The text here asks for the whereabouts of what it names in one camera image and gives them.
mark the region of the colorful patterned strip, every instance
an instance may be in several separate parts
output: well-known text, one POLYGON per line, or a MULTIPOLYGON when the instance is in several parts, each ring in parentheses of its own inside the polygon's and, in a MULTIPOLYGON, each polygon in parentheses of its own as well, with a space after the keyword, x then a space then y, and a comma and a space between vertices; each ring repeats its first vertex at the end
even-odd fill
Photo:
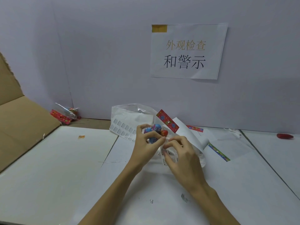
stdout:
POLYGON ((195 127, 195 126, 192 126, 192 125, 187 125, 187 127, 191 130, 196 130, 198 132, 203 132, 203 129, 201 128, 198 128, 198 127, 195 127))
POLYGON ((163 110, 160 110, 156 116, 173 132, 179 129, 179 126, 163 110))
POLYGON ((222 152, 220 152, 215 146, 213 146, 211 143, 208 144, 208 146, 214 150, 219 156, 221 156, 226 162, 230 161, 230 159, 224 155, 222 152))

